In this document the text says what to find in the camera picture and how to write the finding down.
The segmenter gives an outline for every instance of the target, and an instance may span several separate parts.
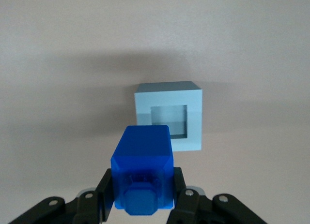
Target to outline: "black bracket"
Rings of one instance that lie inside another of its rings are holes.
[[[114,202],[112,174],[108,169],[94,191],[69,203],[49,197],[9,224],[98,224],[106,222]],[[174,168],[174,206],[167,224],[266,224],[230,194],[209,200],[186,187],[180,167]]]

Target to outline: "robotic arm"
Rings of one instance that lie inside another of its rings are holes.
[[[266,224],[230,194],[208,199],[186,187],[180,167],[173,167],[167,126],[129,126],[109,168],[94,191],[69,203],[49,197],[9,224],[98,224],[113,203],[131,215],[170,209],[167,224]]]

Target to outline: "blue plastic block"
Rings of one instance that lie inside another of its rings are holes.
[[[173,155],[168,126],[128,126],[111,158],[115,207],[152,215],[173,206]]]
[[[202,148],[202,89],[192,81],[140,84],[137,125],[167,125],[173,151]]]

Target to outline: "blue cube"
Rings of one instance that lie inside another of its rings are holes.
[[[192,81],[140,84],[137,125],[167,125],[173,151],[202,148],[202,89]]]
[[[128,126],[111,158],[115,207],[152,215],[173,206],[173,155],[168,126]]]

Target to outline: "metal screw head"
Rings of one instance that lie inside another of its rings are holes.
[[[86,194],[85,195],[85,198],[92,198],[93,197],[93,194],[92,193],[89,193],[89,194]]]
[[[52,201],[50,201],[49,202],[49,206],[54,206],[54,205],[56,205],[58,203],[58,200],[52,200]]]
[[[219,199],[221,202],[228,202],[227,196],[224,196],[224,195],[219,196],[218,199]]]
[[[194,195],[194,192],[193,192],[192,190],[190,190],[190,189],[187,189],[187,190],[185,191],[185,194],[186,194],[187,196],[192,196],[192,195]]]

